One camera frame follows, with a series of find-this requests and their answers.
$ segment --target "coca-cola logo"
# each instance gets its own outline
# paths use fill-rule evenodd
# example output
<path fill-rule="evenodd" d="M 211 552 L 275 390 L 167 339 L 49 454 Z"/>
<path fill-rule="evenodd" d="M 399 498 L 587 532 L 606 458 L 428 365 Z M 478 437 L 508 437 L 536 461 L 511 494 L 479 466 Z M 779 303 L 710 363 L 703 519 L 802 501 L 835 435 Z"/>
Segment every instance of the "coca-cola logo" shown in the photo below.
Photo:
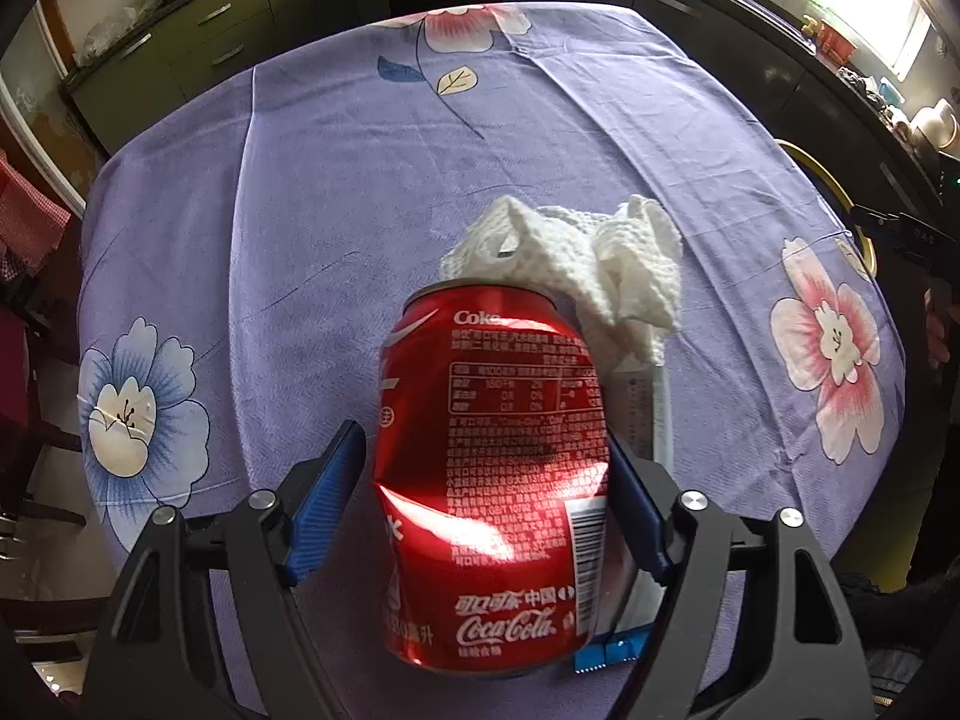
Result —
<path fill-rule="evenodd" d="M 457 643 L 464 646 L 503 644 L 550 637 L 557 632 L 550 620 L 555 610 L 556 607 L 528 608 L 508 620 L 485 620 L 474 614 L 459 627 Z"/>
<path fill-rule="evenodd" d="M 476 314 L 472 314 L 469 311 L 458 311 L 456 314 L 453 314 L 453 322 L 456 324 L 503 324 L 503 319 L 500 314 L 488 314 L 486 311 L 481 311 Z"/>

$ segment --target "floral pattern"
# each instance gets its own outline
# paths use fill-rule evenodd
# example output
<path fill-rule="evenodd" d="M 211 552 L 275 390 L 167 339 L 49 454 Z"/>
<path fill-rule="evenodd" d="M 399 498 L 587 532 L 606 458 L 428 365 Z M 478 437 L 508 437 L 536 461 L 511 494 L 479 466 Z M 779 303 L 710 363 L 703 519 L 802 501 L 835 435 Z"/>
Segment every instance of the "floral pattern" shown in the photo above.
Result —
<path fill-rule="evenodd" d="M 130 551 L 155 507 L 182 507 L 208 468 L 210 420 L 190 400 L 193 349 L 138 317 L 108 358 L 90 348 L 77 399 L 86 478 L 98 514 Z"/>
<path fill-rule="evenodd" d="M 486 52 L 493 47 L 493 33 L 525 35 L 530 20 L 512 5 L 462 5 L 387 19 L 379 25 L 422 25 L 426 45 L 438 53 Z"/>
<path fill-rule="evenodd" d="M 877 324 L 850 285 L 834 289 L 803 239 L 784 241 L 781 261 L 798 299 L 776 303 L 770 329 L 793 385 L 819 388 L 816 421 L 824 454 L 843 463 L 854 434 L 872 454 L 883 431 L 883 401 L 872 371 L 880 363 Z"/>
<path fill-rule="evenodd" d="M 862 278 L 864 281 L 870 281 L 870 274 L 867 273 L 867 269 L 863 266 L 863 260 L 860 259 L 860 253 L 853 248 L 853 244 L 850 243 L 846 238 L 840 238 L 839 236 L 833 239 L 837 248 L 840 250 L 840 253 L 843 254 L 843 257 L 850 263 L 850 267 L 856 271 L 856 274 Z"/>
<path fill-rule="evenodd" d="M 376 71 L 381 79 L 395 83 L 414 83 L 424 81 L 430 85 L 434 94 L 463 124 L 473 133 L 483 137 L 466 119 L 454 110 L 446 101 L 448 95 L 457 95 L 473 89 L 479 83 L 477 73 L 467 65 L 447 71 L 436 83 L 428 81 L 424 66 L 419 57 L 421 35 L 426 45 L 438 53 L 486 52 L 493 47 L 493 33 L 505 35 L 525 35 L 530 29 L 530 20 L 513 5 L 462 5 L 460 7 L 439 8 L 426 13 L 400 16 L 378 22 L 379 26 L 403 29 L 416 26 L 414 40 L 414 64 L 405 65 L 387 59 L 378 58 Z"/>

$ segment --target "table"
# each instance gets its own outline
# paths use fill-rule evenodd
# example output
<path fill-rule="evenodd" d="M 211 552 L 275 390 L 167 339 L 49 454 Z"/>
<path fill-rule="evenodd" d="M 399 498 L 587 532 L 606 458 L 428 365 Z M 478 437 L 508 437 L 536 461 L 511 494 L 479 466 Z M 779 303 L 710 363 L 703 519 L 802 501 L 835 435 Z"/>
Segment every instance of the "table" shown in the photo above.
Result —
<path fill-rule="evenodd" d="M 658 30 L 613 6 L 520 4 L 275 57 L 106 165 L 83 225 L 80 423 L 117 560 L 157 501 L 219 512 L 316 456 L 343 418 L 372 437 L 382 338 L 493 199 L 613 213 L 632 193 L 683 235 L 683 327 L 666 346 L 678 484 L 754 517 L 796 506 L 832 554 L 902 418 L 880 292 L 766 130 Z M 365 477 L 298 590 L 353 716 L 605 715 L 623 667 L 473 682 L 395 661 L 386 548 Z M 734 624 L 736 582 L 709 676 Z"/>

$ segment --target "crumpled tissue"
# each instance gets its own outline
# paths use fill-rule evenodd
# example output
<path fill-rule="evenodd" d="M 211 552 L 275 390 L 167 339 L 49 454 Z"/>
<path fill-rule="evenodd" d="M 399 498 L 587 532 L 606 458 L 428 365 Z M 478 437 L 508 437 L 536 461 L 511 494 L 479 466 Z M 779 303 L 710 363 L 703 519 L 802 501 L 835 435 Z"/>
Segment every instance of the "crumpled tissue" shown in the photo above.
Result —
<path fill-rule="evenodd" d="M 680 324 L 680 232 L 651 199 L 632 194 L 613 215 L 515 197 L 491 203 L 440 260 L 440 277 L 489 278 L 559 290 L 573 299 L 603 380 L 652 362 Z"/>

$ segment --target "red container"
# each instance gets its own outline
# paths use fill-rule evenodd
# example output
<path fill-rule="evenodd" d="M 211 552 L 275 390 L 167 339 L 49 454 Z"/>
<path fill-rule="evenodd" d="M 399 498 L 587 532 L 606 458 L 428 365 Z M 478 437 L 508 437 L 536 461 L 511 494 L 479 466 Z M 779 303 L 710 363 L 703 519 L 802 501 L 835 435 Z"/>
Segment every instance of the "red container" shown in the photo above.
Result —
<path fill-rule="evenodd" d="M 592 635 L 608 464 L 582 338 L 542 293 L 451 281 L 410 298 L 381 370 L 388 649 L 484 675 L 577 650 Z"/>
<path fill-rule="evenodd" d="M 829 59 L 838 65 L 846 65 L 853 56 L 856 46 L 841 35 L 836 29 L 827 22 L 820 28 L 820 34 L 817 36 L 817 45 L 820 51 L 824 52 Z"/>

